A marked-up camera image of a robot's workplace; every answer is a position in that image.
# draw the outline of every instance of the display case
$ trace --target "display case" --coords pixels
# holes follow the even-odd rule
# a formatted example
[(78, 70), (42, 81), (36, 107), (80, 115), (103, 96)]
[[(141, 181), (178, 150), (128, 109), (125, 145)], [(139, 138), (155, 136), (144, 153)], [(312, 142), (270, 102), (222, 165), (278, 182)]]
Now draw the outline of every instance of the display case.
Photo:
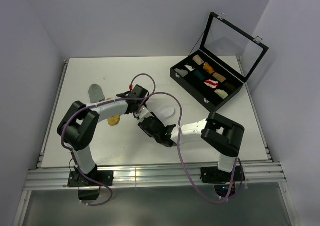
[[(251, 36), (224, 17), (211, 12), (200, 48), (170, 69), (170, 76), (211, 112), (240, 91), (269, 49), (262, 37)], [(220, 56), (241, 60), (242, 70)]]

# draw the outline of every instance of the white table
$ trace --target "white table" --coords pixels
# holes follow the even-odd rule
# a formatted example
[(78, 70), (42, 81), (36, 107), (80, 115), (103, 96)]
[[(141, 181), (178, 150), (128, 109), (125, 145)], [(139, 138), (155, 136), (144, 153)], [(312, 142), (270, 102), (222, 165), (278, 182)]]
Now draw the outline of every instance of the white table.
[[(88, 89), (93, 83), (102, 87), (105, 97), (114, 97), (128, 90), (132, 78), (138, 73), (149, 73), (156, 81), (156, 90), (175, 95), (183, 106), (182, 124), (196, 122), (209, 112), (170, 77), (170, 67), (185, 57), (121, 57), (72, 58), (69, 61), (60, 91), (52, 125), (45, 145), (42, 167), (67, 167), (71, 155), (62, 148), (56, 130), (70, 105), (77, 100), (90, 102)], [(235, 56), (221, 57), (240, 71)], [(152, 91), (152, 81), (145, 76), (135, 83)], [(149, 109), (163, 105), (175, 107), (175, 114), (165, 124), (177, 123), (179, 108), (166, 95), (155, 95), (148, 101)], [(240, 149), (243, 161), (268, 160), (265, 145), (245, 86), (228, 101), (218, 113), (245, 127)], [(166, 148), (149, 138), (132, 115), (121, 116), (120, 123), (109, 126), (99, 123), (90, 144), (97, 165), (144, 165), (180, 163), (177, 148)], [(206, 142), (184, 144), (181, 151), (185, 162), (217, 162), (219, 153)]]

